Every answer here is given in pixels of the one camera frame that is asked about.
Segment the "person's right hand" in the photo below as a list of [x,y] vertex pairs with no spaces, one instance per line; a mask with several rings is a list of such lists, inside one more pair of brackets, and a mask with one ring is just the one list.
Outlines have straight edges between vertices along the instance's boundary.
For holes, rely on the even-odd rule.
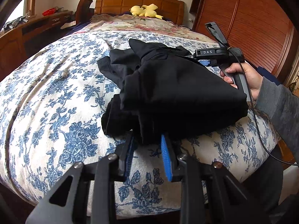
[[261,89],[263,77],[248,63],[233,63],[230,67],[226,68],[225,71],[220,71],[220,75],[225,82],[230,84],[234,88],[238,88],[230,77],[226,76],[226,73],[243,73],[247,78],[247,82],[251,91],[252,100],[256,101]]

